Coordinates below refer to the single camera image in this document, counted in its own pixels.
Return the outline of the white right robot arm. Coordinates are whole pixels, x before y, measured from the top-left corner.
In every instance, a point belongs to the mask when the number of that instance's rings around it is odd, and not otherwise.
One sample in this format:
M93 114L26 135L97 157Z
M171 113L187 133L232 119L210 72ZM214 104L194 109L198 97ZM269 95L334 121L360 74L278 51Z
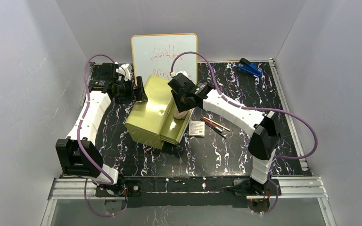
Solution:
M280 134L275 127L274 112L263 113L245 109L244 105L218 93L212 84L195 84L179 72L169 82L171 94L180 112L200 108L215 113L242 129L250 137L248 151L253 165L248 189L262 193L269 181Z

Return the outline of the small round powder puff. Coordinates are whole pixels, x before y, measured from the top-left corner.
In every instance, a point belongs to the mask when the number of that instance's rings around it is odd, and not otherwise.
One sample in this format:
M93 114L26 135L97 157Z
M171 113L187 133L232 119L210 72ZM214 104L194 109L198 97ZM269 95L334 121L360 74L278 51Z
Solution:
M183 112L175 111L173 116L175 119L184 120L186 118L186 116L188 115L188 113L189 113L189 111L183 111Z

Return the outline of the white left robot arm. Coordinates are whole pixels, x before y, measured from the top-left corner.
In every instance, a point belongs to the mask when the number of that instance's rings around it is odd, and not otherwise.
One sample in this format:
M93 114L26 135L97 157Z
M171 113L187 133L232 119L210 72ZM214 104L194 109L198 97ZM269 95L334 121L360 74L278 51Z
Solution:
M66 138L58 139L56 152L65 175L91 179L103 185L118 184L120 173L104 163L95 146L96 135L109 105L146 102L142 77L130 73L130 65L108 63L109 74L89 80L86 99L74 127Z

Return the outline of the green metal drawer chest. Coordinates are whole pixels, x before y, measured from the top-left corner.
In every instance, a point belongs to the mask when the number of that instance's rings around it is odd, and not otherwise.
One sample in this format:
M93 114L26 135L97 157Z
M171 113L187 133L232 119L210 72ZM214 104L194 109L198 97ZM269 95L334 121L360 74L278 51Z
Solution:
M144 84L146 102L136 102L128 115L125 126L134 142L162 149L164 143L178 145L186 131L193 110L183 119L176 119L176 104L168 80L149 76Z

